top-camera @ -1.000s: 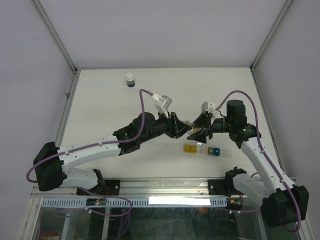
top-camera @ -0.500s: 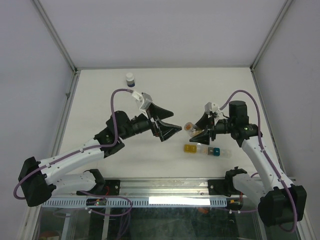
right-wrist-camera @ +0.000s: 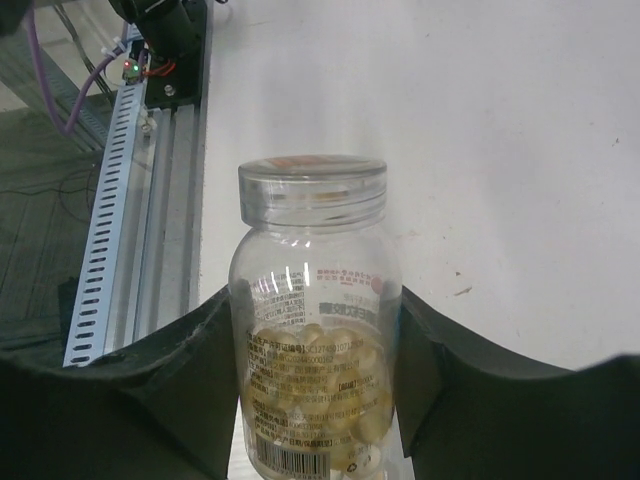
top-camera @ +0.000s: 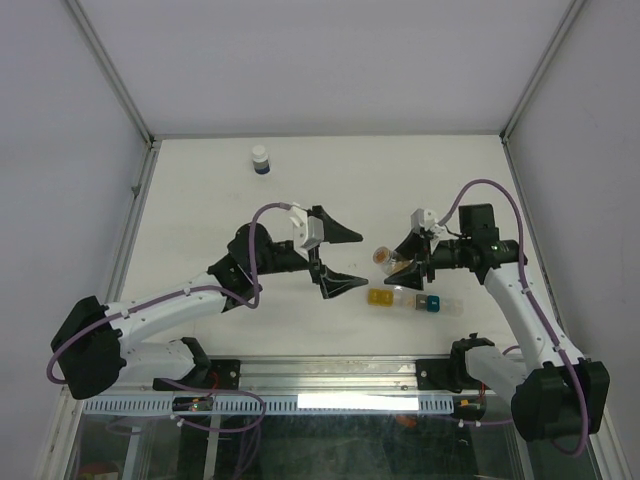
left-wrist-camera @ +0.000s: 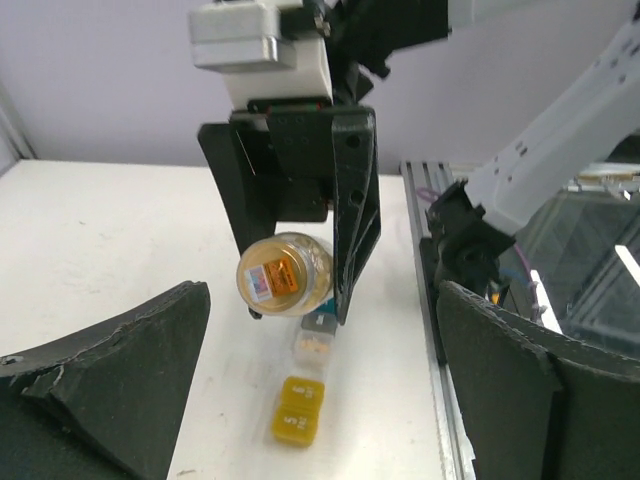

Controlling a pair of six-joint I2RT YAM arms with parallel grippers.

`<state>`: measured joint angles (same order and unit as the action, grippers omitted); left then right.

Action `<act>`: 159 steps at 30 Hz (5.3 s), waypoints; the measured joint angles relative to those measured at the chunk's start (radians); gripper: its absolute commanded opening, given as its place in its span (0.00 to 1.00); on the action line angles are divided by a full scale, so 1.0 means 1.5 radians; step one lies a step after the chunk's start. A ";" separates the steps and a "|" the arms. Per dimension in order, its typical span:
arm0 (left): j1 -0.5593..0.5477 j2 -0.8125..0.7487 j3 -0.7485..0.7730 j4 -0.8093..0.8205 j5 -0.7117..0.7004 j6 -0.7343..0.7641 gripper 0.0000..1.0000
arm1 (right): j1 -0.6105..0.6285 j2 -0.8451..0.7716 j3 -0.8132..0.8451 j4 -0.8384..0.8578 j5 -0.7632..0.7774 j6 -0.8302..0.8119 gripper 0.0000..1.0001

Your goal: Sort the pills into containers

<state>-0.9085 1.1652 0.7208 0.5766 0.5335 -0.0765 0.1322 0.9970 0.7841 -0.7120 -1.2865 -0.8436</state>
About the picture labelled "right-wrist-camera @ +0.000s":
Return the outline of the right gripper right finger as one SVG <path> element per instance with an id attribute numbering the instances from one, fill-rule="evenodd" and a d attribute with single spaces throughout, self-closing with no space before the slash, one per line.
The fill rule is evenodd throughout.
<path id="1" fill-rule="evenodd" d="M 418 479 L 635 479 L 639 359 L 571 371 L 402 295 L 395 398 Z"/>

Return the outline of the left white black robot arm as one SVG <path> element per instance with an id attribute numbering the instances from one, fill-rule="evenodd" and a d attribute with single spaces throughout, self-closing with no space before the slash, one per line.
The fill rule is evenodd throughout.
<path id="1" fill-rule="evenodd" d="M 180 0 L 109 0 L 115 12 L 133 24 L 156 55 L 180 58 L 191 53 L 198 43 L 198 33 L 188 15 L 190 1 Z"/>

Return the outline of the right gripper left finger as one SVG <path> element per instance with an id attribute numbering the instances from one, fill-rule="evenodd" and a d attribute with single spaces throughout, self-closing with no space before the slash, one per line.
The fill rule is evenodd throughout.
<path id="1" fill-rule="evenodd" d="M 227 290 L 84 367 L 1 356 L 5 479 L 224 479 L 238 381 Z"/>

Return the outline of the clear bottle yellow pills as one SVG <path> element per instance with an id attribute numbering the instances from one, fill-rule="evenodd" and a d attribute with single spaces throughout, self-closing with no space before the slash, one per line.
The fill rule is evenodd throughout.
<path id="1" fill-rule="evenodd" d="M 228 275 L 248 458 L 264 479 L 387 479 L 402 297 L 385 162 L 256 160 Z"/>

